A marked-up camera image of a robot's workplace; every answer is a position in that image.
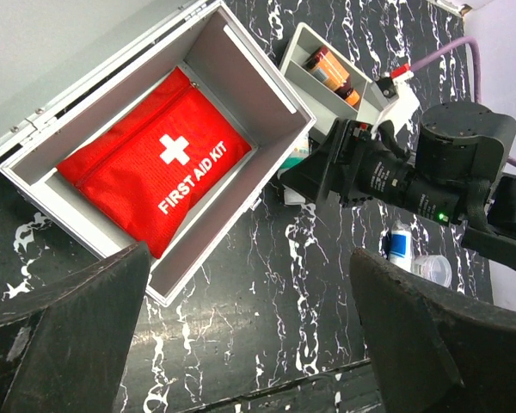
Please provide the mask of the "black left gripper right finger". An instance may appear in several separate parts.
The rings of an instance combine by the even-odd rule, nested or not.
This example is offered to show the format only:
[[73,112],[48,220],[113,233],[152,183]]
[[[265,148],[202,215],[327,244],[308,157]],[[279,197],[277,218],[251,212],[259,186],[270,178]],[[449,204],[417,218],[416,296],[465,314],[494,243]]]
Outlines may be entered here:
[[516,412],[516,311],[364,249],[350,281],[386,411]]

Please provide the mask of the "grey plastic divider tray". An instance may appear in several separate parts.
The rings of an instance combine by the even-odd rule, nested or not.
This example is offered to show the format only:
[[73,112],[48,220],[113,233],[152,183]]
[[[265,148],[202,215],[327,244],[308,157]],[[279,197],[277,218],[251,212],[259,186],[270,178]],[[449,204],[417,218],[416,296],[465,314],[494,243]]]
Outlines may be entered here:
[[297,25],[279,69],[315,116],[315,132],[323,136],[337,118],[374,124],[396,104],[396,95],[387,97],[304,22]]

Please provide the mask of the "red first aid kit pouch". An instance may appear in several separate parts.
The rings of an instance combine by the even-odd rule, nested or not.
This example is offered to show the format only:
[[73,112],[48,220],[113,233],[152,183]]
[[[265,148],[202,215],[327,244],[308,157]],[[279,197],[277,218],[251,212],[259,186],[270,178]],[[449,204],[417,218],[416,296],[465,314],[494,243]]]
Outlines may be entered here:
[[160,258],[188,212],[251,150],[181,69],[58,173]]

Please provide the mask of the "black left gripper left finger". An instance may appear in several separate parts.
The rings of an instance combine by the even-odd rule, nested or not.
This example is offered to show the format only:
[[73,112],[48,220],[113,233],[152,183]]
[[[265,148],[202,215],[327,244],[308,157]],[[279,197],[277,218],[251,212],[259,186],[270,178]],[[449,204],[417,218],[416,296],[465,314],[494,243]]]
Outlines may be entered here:
[[0,412],[110,412],[148,283],[132,244],[0,304]]

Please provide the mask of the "amber bottle orange cap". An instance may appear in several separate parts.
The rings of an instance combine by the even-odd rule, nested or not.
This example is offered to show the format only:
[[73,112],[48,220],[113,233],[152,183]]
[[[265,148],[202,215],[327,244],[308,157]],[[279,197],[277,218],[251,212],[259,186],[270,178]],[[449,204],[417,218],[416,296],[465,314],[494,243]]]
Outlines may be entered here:
[[352,85],[350,73],[327,46],[319,47],[306,60],[304,68],[349,106],[358,105],[360,94]]

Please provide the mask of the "blue white bandage roll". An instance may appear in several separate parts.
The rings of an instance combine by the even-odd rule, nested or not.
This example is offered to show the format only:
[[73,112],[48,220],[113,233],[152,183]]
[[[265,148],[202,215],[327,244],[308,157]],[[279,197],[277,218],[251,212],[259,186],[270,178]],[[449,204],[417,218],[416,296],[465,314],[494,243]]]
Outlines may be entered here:
[[409,225],[397,220],[391,228],[388,260],[410,272],[413,264],[413,238]]

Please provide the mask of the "white pill bottle teal label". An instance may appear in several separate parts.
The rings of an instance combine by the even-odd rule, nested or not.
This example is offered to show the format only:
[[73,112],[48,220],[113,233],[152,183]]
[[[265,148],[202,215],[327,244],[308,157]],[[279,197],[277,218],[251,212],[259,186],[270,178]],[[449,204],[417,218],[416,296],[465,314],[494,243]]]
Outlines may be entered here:
[[298,189],[298,175],[301,163],[310,155],[310,135],[299,137],[288,157],[280,165],[277,177],[283,188],[283,202],[286,206],[303,205],[306,198]]

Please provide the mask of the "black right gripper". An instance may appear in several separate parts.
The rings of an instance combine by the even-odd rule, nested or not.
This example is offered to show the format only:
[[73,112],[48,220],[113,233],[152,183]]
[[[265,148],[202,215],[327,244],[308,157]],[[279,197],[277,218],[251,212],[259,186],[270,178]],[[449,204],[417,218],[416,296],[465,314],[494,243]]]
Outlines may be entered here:
[[370,149],[372,125],[338,118],[326,139],[301,163],[298,189],[301,195],[320,209],[329,194],[339,195],[342,207],[360,207],[372,199],[358,189],[360,165]]

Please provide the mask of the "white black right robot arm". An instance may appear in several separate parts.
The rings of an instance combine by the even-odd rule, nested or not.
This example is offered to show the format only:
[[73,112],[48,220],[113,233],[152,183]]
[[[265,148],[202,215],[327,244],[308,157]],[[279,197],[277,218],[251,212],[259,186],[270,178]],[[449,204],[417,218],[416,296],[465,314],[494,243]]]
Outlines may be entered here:
[[391,121],[338,118],[325,140],[281,175],[283,185],[321,205],[370,199],[439,225],[462,225],[461,244],[516,271],[516,176],[503,170],[516,120],[476,102],[448,102],[422,116],[414,150]]

